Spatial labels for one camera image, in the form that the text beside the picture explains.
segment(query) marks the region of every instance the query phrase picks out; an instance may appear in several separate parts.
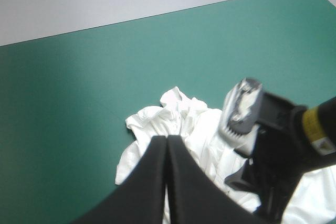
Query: green table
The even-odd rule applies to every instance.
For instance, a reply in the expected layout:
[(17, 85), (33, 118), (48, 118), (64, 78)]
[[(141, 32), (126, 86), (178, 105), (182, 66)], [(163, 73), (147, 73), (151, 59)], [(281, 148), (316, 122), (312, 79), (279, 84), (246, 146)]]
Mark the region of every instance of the green table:
[(246, 76), (310, 106), (335, 96), (336, 8), (232, 0), (0, 47), (0, 223), (82, 215), (115, 189), (127, 116), (174, 86), (221, 108)]

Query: crumpled white shirt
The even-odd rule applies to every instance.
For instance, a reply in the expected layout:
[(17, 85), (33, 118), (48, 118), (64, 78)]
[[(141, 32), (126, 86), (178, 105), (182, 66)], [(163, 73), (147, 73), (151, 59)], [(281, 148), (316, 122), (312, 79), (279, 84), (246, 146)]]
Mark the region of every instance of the crumpled white shirt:
[[(196, 98), (189, 99), (178, 87), (164, 93), (160, 106), (149, 106), (126, 119), (136, 140), (122, 153), (116, 181), (121, 184), (134, 169), (151, 137), (180, 135), (196, 163), (227, 196), (249, 212), (260, 202), (252, 193), (235, 191), (224, 184), (228, 175), (239, 170), (245, 159), (236, 154), (218, 134), (222, 111), (210, 109)], [(322, 224), (335, 218), (336, 167), (307, 173), (301, 179), (286, 210), (282, 223)], [(163, 223), (170, 223), (167, 193)]]

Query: white fabric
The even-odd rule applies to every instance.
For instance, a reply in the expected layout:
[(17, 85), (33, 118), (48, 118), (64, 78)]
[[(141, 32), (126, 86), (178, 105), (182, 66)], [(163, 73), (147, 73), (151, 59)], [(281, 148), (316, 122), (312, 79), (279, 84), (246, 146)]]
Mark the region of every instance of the white fabric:
[[(178, 87), (164, 93), (160, 103), (163, 107), (146, 107), (126, 119), (127, 128), (134, 132), (137, 140), (123, 152), (115, 183), (121, 184), (127, 178), (152, 136), (181, 135), (190, 154), (210, 180), (239, 205), (254, 211), (259, 205), (256, 195), (234, 191), (223, 183), (226, 176), (242, 166), (244, 159), (218, 134), (221, 110), (209, 109), (206, 103), (196, 98), (189, 99)], [(335, 174), (335, 167), (305, 174), (282, 223), (322, 224), (332, 220), (336, 213)], [(163, 223), (170, 223), (167, 195)]]

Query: yellow label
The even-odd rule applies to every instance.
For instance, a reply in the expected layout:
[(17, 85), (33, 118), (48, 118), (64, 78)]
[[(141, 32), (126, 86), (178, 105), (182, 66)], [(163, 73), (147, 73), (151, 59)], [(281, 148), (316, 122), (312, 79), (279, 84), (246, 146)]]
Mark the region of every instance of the yellow label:
[(307, 110), (302, 117), (304, 133), (311, 143), (326, 137), (317, 114), (318, 107)]

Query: black rubber pad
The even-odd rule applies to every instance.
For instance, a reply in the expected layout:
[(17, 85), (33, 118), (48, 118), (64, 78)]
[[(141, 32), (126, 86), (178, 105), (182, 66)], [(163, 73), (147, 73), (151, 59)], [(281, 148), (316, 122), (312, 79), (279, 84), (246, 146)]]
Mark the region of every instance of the black rubber pad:
[(153, 137), (129, 177), (98, 206), (73, 223), (161, 224), (165, 160), (166, 137)]
[(209, 180), (180, 136), (168, 136), (167, 152), (171, 224), (264, 223)]

